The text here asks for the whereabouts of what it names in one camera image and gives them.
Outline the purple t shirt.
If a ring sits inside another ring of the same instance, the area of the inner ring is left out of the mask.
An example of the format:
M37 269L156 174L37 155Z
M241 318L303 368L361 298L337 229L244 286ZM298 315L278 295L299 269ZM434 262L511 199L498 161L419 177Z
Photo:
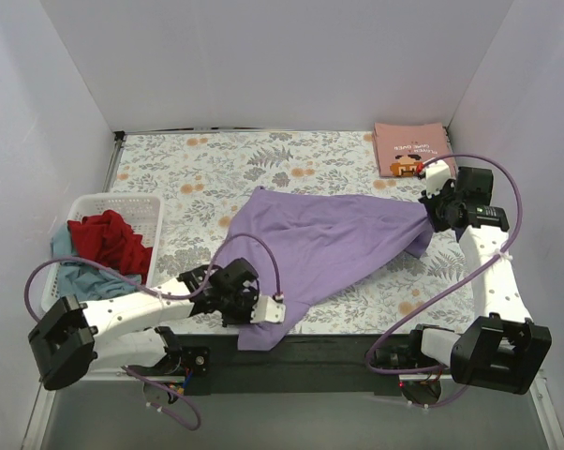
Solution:
M281 291L281 324L241 328L241 351L267 352L314 305L368 277L402 252L419 258L434 231L418 202L316 196L256 188L229 226L219 265L244 258L263 293Z

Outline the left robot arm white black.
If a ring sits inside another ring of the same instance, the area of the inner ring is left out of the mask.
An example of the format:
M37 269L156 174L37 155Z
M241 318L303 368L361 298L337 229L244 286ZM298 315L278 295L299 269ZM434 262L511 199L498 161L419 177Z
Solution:
M184 344L167 327L200 314L219 312L224 325L278 320L279 308L260 291L245 259L225 267L203 265L150 289L98 302L73 295L57 300L28 340L41 383L49 391L79 381L88 372L130 367L162 380L203 376L210 351Z

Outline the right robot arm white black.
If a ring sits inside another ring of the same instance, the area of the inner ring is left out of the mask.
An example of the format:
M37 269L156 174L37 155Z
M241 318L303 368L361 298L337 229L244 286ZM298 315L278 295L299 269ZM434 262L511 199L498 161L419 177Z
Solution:
M455 382L523 395L552 344L550 331L533 322L505 249L513 233L505 211L491 204L494 176L481 168L452 172L435 162L417 169L420 198L437 232L452 230L468 270L483 271L471 282L474 320L463 333L419 325L417 353L449 368Z

